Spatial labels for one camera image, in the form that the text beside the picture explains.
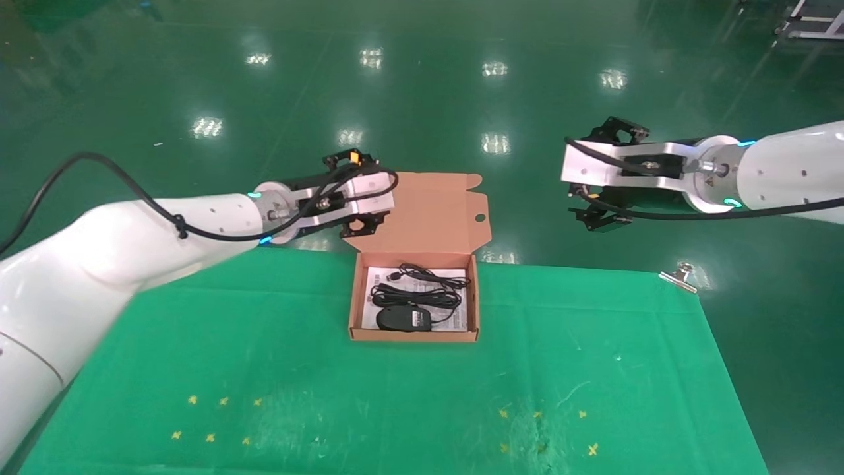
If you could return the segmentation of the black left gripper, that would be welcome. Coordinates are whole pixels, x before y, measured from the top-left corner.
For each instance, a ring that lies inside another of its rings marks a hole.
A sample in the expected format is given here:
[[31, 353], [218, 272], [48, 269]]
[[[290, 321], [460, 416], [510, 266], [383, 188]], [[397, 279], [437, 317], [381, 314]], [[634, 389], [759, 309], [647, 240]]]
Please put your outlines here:
[[[347, 181], [359, 174], [377, 174], [380, 165], [370, 154], [358, 148], [348, 148], [323, 157], [328, 168], [325, 174], [284, 181], [283, 197], [346, 197]], [[371, 236], [389, 215], [389, 211], [352, 214], [341, 220], [340, 238]]]

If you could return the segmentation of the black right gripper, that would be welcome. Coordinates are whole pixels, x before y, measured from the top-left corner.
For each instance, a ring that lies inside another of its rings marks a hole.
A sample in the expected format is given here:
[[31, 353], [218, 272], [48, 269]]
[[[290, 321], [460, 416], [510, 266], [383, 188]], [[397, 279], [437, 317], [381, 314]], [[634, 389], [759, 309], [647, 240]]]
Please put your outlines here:
[[[642, 144], [650, 136], [650, 129], [633, 121], [610, 116], [603, 124], [594, 127], [589, 133], [589, 141], [606, 143], [614, 146], [633, 146]], [[691, 206], [684, 195], [666, 189], [651, 187], [603, 187], [598, 193], [591, 193], [591, 198], [607, 205], [621, 208], [621, 214], [645, 212], [656, 214], [691, 213]], [[610, 212], [605, 208], [588, 205], [587, 208], [568, 208], [574, 218], [583, 223], [589, 232], [610, 232], [630, 225], [632, 218]]]

